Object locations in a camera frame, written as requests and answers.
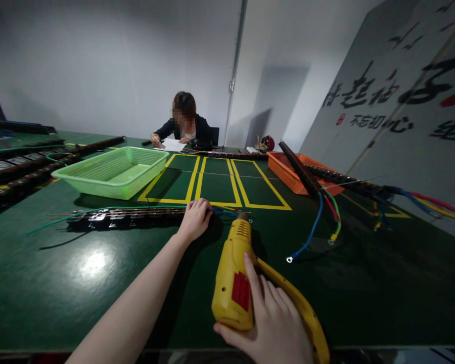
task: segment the yellow rectangle marking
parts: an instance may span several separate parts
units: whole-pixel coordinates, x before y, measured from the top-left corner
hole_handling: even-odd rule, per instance
[[[239,185],[239,189],[241,191],[241,196],[243,196],[243,200],[244,200],[244,204],[246,207],[251,207],[251,208],[260,208],[260,209],[267,209],[267,210],[288,210],[288,211],[292,211],[292,208],[290,206],[288,206],[288,204],[286,203],[286,201],[283,199],[283,197],[278,193],[278,191],[273,187],[273,185],[271,184],[271,182],[269,181],[269,179],[265,176],[265,174],[263,173],[263,171],[258,167],[258,164],[256,164],[255,161],[250,161],[250,160],[241,160],[241,159],[231,159],[230,160],[231,163],[233,164],[233,170],[234,170],[234,173],[236,175],[236,180],[238,181],[238,185]],[[278,197],[278,199],[280,200],[280,202],[282,203],[283,206],[272,206],[272,205],[256,205],[256,204],[252,204],[249,202],[248,200],[248,196],[246,195],[246,191],[244,190],[244,186],[243,186],[243,183],[241,182],[241,178],[239,176],[239,173],[238,173],[238,170],[236,168],[236,164],[234,163],[234,161],[236,162],[251,162],[254,164],[254,166],[256,167],[256,169],[258,170],[258,172],[261,174],[261,176],[263,177],[264,181],[268,184],[268,186],[271,188],[271,190],[274,192],[274,194],[276,195],[276,197]]]
[[[163,173],[165,173],[165,171],[167,170],[167,167],[172,163],[172,160],[178,155],[185,156],[185,157],[196,158],[196,164],[194,166],[194,171],[192,172],[191,180],[189,181],[189,187],[187,188],[186,198],[184,200],[162,199],[162,198],[158,199],[158,198],[150,198],[150,197],[147,199],[146,198],[147,194],[152,190],[152,188],[155,186],[155,184],[158,182],[158,180],[162,177]],[[151,201],[151,202],[161,202],[161,203],[188,204],[191,201],[191,198],[192,198],[192,191],[194,190],[194,183],[196,181],[196,174],[197,174],[197,169],[199,168],[200,159],[201,159],[200,156],[190,156],[190,155],[179,154],[179,153],[173,154],[170,157],[170,159],[167,161],[167,163],[165,164],[165,168],[163,169],[163,171],[161,171],[152,180],[152,182],[145,189],[145,191],[142,193],[142,195],[140,197],[138,197],[137,201],[144,201],[144,202]]]
[[[360,209],[362,209],[363,211],[365,211],[368,215],[370,216],[379,216],[379,213],[376,212],[376,213],[373,213],[372,211],[369,211],[367,210],[364,206],[362,206],[361,204],[359,204],[358,202],[352,200],[349,196],[346,196],[345,194],[343,193],[339,193],[338,196],[342,196],[344,198],[346,198],[347,200],[349,200],[350,202],[352,202],[354,205],[356,205],[357,207],[359,207]],[[409,215],[406,215],[404,212],[402,212],[401,210],[398,210],[397,208],[395,207],[392,207],[390,206],[390,208],[398,213],[386,213],[386,217],[396,217],[396,218],[411,218],[411,216]]]
[[[196,200],[201,198],[201,190],[202,190],[202,180],[204,176],[204,171],[206,169],[206,162],[208,157],[204,157],[202,160],[201,171],[199,173],[199,179],[197,180],[197,188],[196,188]],[[233,193],[234,199],[236,202],[212,202],[210,201],[211,205],[221,205],[226,207],[243,207],[241,203],[241,198],[239,197],[238,188],[236,187],[236,181],[234,180],[233,169],[231,168],[231,164],[229,163],[229,159],[226,159],[227,167],[229,169],[229,174],[231,175],[231,185],[233,186]]]

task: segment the white wall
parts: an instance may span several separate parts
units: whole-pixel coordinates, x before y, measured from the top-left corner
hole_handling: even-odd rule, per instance
[[[245,146],[277,5],[278,0],[248,0],[226,146]]]
[[[224,139],[241,0],[0,0],[10,120],[149,137],[179,90]]]
[[[259,115],[265,117],[264,111],[271,109],[265,135],[270,134],[276,142],[283,138],[298,151],[366,13],[382,2],[248,0],[231,108],[232,116],[236,117],[230,117],[231,134],[227,145],[244,147],[249,123],[256,123]],[[261,17],[262,12],[268,13],[264,15],[266,19]],[[259,90],[259,94],[260,82],[272,84],[275,69],[277,77],[283,81],[270,92]],[[291,77],[293,70],[301,69],[306,72],[300,73],[299,77],[304,78],[300,89],[299,82],[293,82]],[[281,75],[281,70],[287,70],[286,75]],[[243,85],[239,89],[244,82],[251,87]],[[287,95],[295,99],[292,106],[285,102]]]

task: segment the blue wire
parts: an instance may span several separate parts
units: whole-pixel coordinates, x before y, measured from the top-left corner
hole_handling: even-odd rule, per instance
[[[300,255],[300,253],[302,251],[304,251],[306,248],[308,248],[308,245],[310,244],[310,241],[313,238],[313,234],[315,233],[315,229],[316,229],[316,227],[317,227],[317,225],[319,223],[320,217],[322,216],[322,210],[324,209],[324,201],[322,200],[322,194],[318,194],[318,196],[320,197],[320,209],[318,210],[318,215],[317,215],[317,218],[315,219],[315,223],[313,224],[312,231],[310,232],[310,235],[308,236],[308,239],[307,239],[307,242],[305,243],[305,245],[302,246],[302,248],[299,251],[297,251],[296,253],[291,255],[292,259],[296,259],[296,257],[298,255]]]
[[[403,196],[408,197],[411,200],[411,202],[413,202],[415,205],[417,205],[420,209],[425,211],[427,214],[429,214],[429,215],[431,215],[433,217],[437,217],[437,215],[433,211],[431,211],[428,207],[423,205],[420,201],[418,201],[414,196],[412,196],[411,194],[409,194],[405,190],[399,189],[399,193],[401,195],[403,195]]]
[[[222,211],[218,211],[218,210],[208,210],[208,211],[212,211],[212,212],[217,213],[219,215],[226,215],[226,216],[230,216],[230,217],[236,217],[236,215],[231,215],[231,214],[228,214],[228,213],[225,213],[225,212],[222,212]]]
[[[388,217],[384,213],[384,205],[383,204],[378,204],[378,206],[379,206],[379,213],[381,214],[381,216],[383,216],[384,223],[386,224],[386,226],[388,226],[388,228],[390,228],[391,227],[391,223],[389,222]]]

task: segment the cable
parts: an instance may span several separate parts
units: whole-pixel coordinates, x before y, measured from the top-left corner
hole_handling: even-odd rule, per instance
[[[297,256],[299,256],[302,251],[304,251],[306,248],[308,248],[308,245],[310,244],[310,241],[313,238],[313,234],[315,233],[315,229],[316,229],[316,227],[319,223],[320,217],[322,215],[322,210],[324,209],[324,200],[322,199],[322,195],[318,194],[318,197],[320,198],[320,209],[318,209],[318,215],[317,215],[317,218],[315,219],[315,222],[313,223],[312,231],[310,232],[310,235],[308,236],[307,242],[302,246],[302,248],[287,258],[287,262],[289,262],[289,263],[291,263],[293,261],[293,259],[296,259]]]
[[[416,192],[410,192],[409,194],[412,195],[412,196],[415,196],[417,198],[421,198],[423,200],[428,200],[430,202],[433,202],[434,204],[440,205],[440,206],[442,206],[442,207],[444,207],[444,208],[446,208],[446,209],[448,209],[450,211],[453,211],[455,213],[455,207],[453,207],[453,206],[451,206],[451,205],[449,205],[449,204],[447,204],[445,202],[439,201],[437,199],[433,199],[433,198],[428,197],[428,196],[420,195],[419,193],[416,193]]]
[[[432,209],[433,211],[436,211],[436,212],[439,212],[441,213],[442,215],[445,215],[445,216],[448,216],[448,217],[451,217],[451,218],[454,218],[455,219],[455,214],[452,214],[450,212],[446,212],[436,206],[433,206],[431,203],[419,198],[419,197],[415,197],[420,203],[422,203],[423,205],[425,205],[426,207]]]
[[[334,215],[334,220],[335,221],[339,221],[339,218],[337,217],[337,214],[336,214],[336,212],[334,210],[334,207],[332,206],[329,198],[327,197],[327,195],[324,195],[324,197],[325,197],[325,201],[327,202],[328,206],[330,207],[330,209],[331,209],[331,211],[332,211],[332,213]]]
[[[410,195],[408,192],[406,192],[405,190],[403,189],[398,189],[398,192],[400,195],[403,195],[403,196],[406,196],[408,197],[411,202],[413,202],[416,206],[418,206],[421,210],[423,210],[424,212],[426,212],[427,214],[433,216],[433,217],[437,217],[437,218],[440,218],[440,215],[437,215],[435,212],[433,212],[432,210],[430,210],[428,207],[426,207],[425,205],[423,205],[422,203],[420,203],[416,197],[414,197],[413,195]]]
[[[66,146],[66,144],[59,144],[59,145],[52,145],[52,146],[39,146],[39,147],[15,147],[15,148],[0,149],[0,152],[18,150],[18,149],[41,149],[41,148],[56,148],[56,147],[65,147],[65,146]]]
[[[238,209],[233,209],[230,207],[222,206],[222,205],[213,205],[214,207],[220,207],[223,210],[232,210],[232,211],[239,211]]]
[[[222,211],[219,211],[219,210],[208,210],[208,211],[215,212],[215,213],[217,213],[219,215],[225,215],[225,216],[229,216],[229,217],[236,217],[236,215],[228,214],[228,213],[225,213],[225,212],[222,212]]]
[[[191,154],[197,154],[197,153],[201,153],[200,151],[195,151],[195,152],[186,152],[184,150],[181,150],[179,152],[180,154],[184,154],[184,155],[191,155]]]
[[[334,206],[335,206],[335,211],[337,212],[337,217],[338,217],[338,220],[337,220],[337,228],[335,229],[335,232],[332,234],[332,236],[330,237],[331,240],[333,241],[336,241],[337,238],[339,237],[339,233],[340,233],[340,229],[342,228],[342,220],[340,218],[340,211],[339,211],[339,205],[337,205],[337,201],[335,200],[334,196],[331,195],[331,193],[327,190],[325,190],[325,192],[327,192],[327,194],[329,195],[329,197],[331,198]]]
[[[389,219],[388,219],[388,217],[386,216],[386,213],[384,212],[384,205],[383,205],[383,204],[380,204],[380,205],[379,205],[379,212],[380,212],[380,214],[383,216],[382,220],[384,221],[384,223],[386,224],[386,226],[387,226],[389,229],[392,229],[392,225],[391,225],[391,223],[389,222]]]
[[[167,208],[167,207],[170,207],[170,208],[183,208],[185,209],[186,206],[171,206],[171,205],[166,205],[166,206],[152,206],[152,207],[142,207],[141,209],[145,209],[145,208]],[[73,214],[73,215],[70,215],[70,216],[66,216],[66,217],[63,217],[59,220],[56,220],[56,221],[53,221],[53,222],[50,222],[50,223],[47,223],[45,225],[42,225],[41,227],[38,227],[36,229],[33,229],[31,231],[28,231],[26,232],[27,235],[31,234],[31,233],[34,233],[36,231],[39,231],[39,230],[42,230],[44,228],[48,228],[49,226],[51,225],[54,225],[54,224],[57,224],[58,222],[61,222],[61,221],[65,221],[65,220],[69,220],[70,218],[73,218],[73,217],[76,217],[76,216],[80,216],[80,215],[84,215],[84,214],[87,214],[87,213],[92,213],[92,212],[96,212],[96,211],[101,211],[101,210],[112,210],[112,209],[129,209],[129,210],[132,210],[131,206],[111,206],[111,207],[102,207],[102,208],[98,208],[98,209],[93,209],[93,210],[88,210],[88,211],[82,211],[82,212],[78,212],[76,214]]]
[[[69,155],[74,155],[74,154],[72,154],[72,153],[49,153],[49,154],[47,154],[47,155],[45,156],[47,159],[52,160],[52,161],[54,161],[54,162],[62,163],[62,164],[64,164],[66,167],[67,167],[67,164],[64,163],[63,161],[59,161],[59,160],[57,160],[57,159],[54,159],[54,158],[51,158],[51,157],[50,157],[51,155],[56,155],[56,154],[69,154]]]

